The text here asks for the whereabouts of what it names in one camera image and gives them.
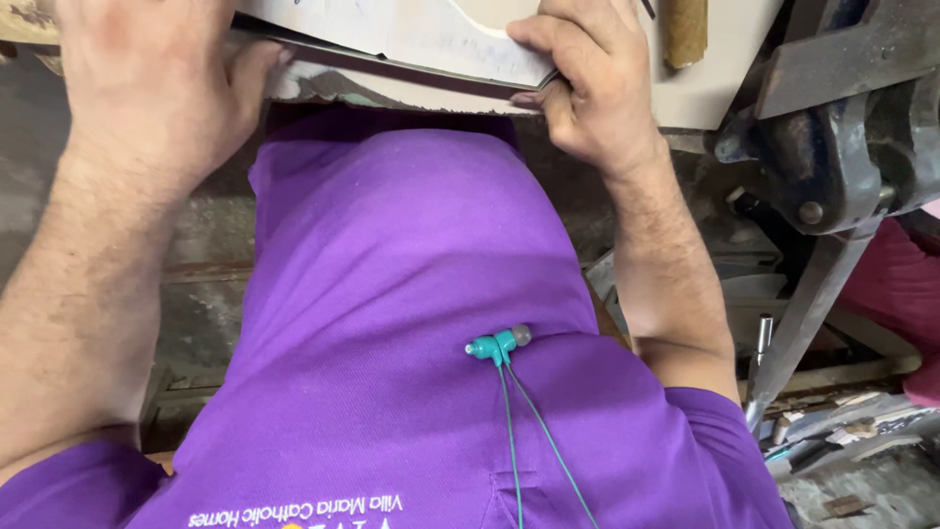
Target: silicone ear tip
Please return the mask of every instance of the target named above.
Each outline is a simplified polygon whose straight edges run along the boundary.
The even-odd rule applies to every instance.
[[[512,338],[515,339],[516,346],[526,346],[532,341],[532,331],[528,326],[517,325],[512,328]]]

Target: earbud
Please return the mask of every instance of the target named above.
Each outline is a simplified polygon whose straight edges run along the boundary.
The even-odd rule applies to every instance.
[[[493,359],[499,366],[509,363],[509,352],[516,347],[523,347],[532,341],[532,331],[525,325],[502,330],[493,336],[480,336],[463,350],[481,360]]]

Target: sandpaper roll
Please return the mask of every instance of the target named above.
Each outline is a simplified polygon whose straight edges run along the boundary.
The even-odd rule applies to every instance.
[[[685,68],[705,57],[708,0],[666,0],[666,62]]]

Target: left hand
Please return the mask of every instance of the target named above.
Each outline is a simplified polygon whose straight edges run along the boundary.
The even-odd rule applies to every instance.
[[[234,5],[56,2],[72,112],[62,163],[103,180],[83,187],[181,200],[251,136],[267,75],[290,51],[259,41],[226,64]]]

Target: fingernail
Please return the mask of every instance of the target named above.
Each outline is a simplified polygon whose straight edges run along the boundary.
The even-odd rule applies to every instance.
[[[513,104],[524,104],[524,105],[533,105],[539,104],[539,93],[538,92],[519,92],[513,94],[509,98]]]
[[[284,49],[281,50],[281,53],[277,56],[277,62],[280,63],[281,66],[286,66],[287,63],[289,63],[296,54],[297,50],[295,50],[293,47],[285,46]]]

